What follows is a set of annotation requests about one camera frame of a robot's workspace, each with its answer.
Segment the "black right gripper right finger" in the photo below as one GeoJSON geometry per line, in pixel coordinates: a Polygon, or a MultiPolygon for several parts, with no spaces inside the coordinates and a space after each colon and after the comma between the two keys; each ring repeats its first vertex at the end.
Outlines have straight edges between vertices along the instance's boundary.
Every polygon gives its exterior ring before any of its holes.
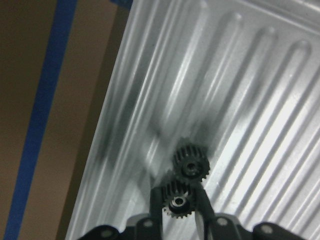
{"type": "Polygon", "coordinates": [[[196,189],[196,229],[200,240],[213,240],[212,226],[215,212],[206,191],[196,189]]]}

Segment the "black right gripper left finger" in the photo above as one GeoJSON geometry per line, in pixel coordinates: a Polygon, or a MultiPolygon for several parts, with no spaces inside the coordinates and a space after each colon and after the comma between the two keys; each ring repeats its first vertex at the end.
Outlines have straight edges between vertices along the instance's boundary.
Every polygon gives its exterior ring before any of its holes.
{"type": "Polygon", "coordinates": [[[152,220],[152,239],[163,239],[163,193],[161,187],[154,187],[150,191],[149,214],[152,220]]]}

